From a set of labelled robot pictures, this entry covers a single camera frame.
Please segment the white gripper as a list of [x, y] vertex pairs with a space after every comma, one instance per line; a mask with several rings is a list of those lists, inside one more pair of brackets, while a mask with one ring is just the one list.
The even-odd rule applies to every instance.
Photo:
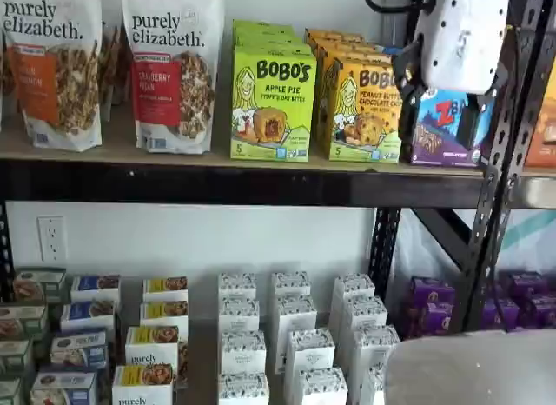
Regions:
[[395, 86], [402, 100], [398, 136], [403, 161], [412, 160], [414, 132], [427, 87], [467, 93], [457, 141], [465, 148], [473, 147], [480, 119], [496, 98], [492, 84], [509, 0], [425, 0], [425, 5], [415, 39], [392, 56]]

